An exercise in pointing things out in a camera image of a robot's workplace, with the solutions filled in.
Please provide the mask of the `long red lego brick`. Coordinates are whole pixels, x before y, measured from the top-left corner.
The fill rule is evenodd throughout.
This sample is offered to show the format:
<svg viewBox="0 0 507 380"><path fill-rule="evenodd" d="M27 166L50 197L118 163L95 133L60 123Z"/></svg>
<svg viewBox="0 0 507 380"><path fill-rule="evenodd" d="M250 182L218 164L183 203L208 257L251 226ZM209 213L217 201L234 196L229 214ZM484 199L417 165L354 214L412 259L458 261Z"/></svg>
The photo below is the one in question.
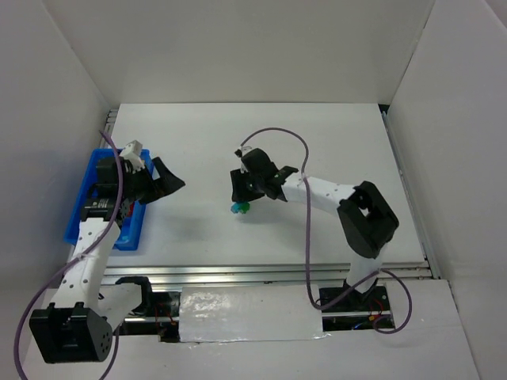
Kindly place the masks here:
<svg viewBox="0 0 507 380"><path fill-rule="evenodd" d="M134 203L129 199L125 199L120 205L120 209L118 211L118 215L121 219L130 218L132 216L134 208Z"/></svg>

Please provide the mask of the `small green lego brick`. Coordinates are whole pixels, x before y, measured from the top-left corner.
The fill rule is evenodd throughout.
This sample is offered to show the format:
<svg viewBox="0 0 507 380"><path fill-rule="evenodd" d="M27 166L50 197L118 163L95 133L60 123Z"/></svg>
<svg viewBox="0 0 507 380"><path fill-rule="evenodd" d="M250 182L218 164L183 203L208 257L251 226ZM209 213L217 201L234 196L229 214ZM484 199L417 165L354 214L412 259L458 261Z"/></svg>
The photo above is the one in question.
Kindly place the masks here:
<svg viewBox="0 0 507 380"><path fill-rule="evenodd" d="M250 204L248 202L245 203L238 203L238 213L239 214L246 214L250 209Z"/></svg>

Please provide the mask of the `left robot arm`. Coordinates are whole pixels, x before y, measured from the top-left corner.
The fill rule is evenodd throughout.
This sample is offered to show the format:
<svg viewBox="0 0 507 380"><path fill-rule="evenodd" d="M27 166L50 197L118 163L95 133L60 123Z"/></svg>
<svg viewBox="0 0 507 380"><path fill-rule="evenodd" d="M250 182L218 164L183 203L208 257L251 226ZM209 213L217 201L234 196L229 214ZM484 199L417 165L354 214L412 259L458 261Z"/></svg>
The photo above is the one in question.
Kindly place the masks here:
<svg viewBox="0 0 507 380"><path fill-rule="evenodd" d="M74 265L63 275L54 297L36 309L29 327L44 362L102 362L112 349L114 331L130 314L152 310L146 276L125 276L101 289L109 255L129 218L132 205L146 205L185 186L160 158L154 171L141 158L105 156L95 165L94 180L81 202Z"/></svg>

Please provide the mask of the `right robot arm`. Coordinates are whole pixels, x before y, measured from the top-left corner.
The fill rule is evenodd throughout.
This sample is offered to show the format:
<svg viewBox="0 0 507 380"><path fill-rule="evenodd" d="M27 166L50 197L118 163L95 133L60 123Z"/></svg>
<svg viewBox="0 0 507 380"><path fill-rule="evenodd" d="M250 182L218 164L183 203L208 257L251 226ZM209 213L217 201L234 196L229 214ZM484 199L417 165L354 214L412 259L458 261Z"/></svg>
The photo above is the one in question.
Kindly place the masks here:
<svg viewBox="0 0 507 380"><path fill-rule="evenodd" d="M379 189L369 181L359 185L337 184L309 177L304 168L278 168L259 148L235 151L241 165L231 171L232 212L246 213L250 202L266 196L306 206L305 280L311 280L311 211L324 211L339 219L349 248L356 254L350 263L341 295L329 302L313 301L321 311L344 299L364 302L374 291L385 246L394 237L399 220Z"/></svg>

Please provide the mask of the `long teal lego brick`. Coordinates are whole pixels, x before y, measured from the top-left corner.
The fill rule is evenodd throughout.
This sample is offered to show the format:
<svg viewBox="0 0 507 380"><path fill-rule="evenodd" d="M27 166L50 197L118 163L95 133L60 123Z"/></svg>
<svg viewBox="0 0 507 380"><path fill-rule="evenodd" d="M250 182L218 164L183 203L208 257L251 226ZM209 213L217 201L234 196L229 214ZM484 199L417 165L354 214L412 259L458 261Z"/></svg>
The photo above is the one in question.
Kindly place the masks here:
<svg viewBox="0 0 507 380"><path fill-rule="evenodd" d="M233 214L243 214L244 213L244 204L243 203L233 203L231 205L231 212Z"/></svg>

